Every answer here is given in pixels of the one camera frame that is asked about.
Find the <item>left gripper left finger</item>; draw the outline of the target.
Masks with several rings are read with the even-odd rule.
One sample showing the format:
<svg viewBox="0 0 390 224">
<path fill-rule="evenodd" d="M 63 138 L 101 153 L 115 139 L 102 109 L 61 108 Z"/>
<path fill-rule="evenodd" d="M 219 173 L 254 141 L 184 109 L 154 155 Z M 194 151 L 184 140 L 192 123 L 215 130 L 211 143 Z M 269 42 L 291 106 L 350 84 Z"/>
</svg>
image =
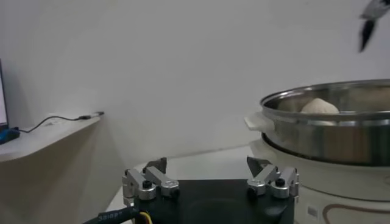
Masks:
<svg viewBox="0 0 390 224">
<path fill-rule="evenodd" d="M 151 201 L 159 194 L 166 198 L 178 198 L 180 185 L 178 180 L 166 176 L 167 159 L 160 158 L 150 161 L 138 171 L 127 169 L 122 176 L 122 194 L 124 201 L 138 198 L 141 201 Z"/>
</svg>

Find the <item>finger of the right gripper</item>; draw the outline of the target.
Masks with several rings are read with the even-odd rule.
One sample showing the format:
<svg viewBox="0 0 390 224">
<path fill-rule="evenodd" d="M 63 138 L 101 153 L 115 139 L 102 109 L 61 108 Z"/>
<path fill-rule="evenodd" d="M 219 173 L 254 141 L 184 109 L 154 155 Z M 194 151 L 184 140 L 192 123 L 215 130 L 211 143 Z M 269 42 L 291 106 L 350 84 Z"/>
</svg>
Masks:
<svg viewBox="0 0 390 224">
<path fill-rule="evenodd" d="M 363 9 L 360 19 L 363 25 L 360 30 L 359 53 L 363 52 L 369 44 L 377 22 L 389 12 L 389 0 L 371 0 Z"/>
</svg>

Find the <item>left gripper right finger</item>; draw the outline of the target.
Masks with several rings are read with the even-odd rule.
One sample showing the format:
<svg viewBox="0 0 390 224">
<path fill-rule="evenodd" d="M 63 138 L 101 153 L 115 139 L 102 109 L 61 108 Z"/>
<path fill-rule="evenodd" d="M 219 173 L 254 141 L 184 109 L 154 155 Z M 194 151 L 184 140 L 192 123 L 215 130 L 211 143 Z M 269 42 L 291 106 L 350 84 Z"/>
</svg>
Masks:
<svg viewBox="0 0 390 224">
<path fill-rule="evenodd" d="M 270 193 L 274 198 L 299 196 L 299 174 L 296 168 L 279 168 L 266 159 L 247 157 L 252 178 L 247 180 L 249 191 L 256 197 Z"/>
</svg>

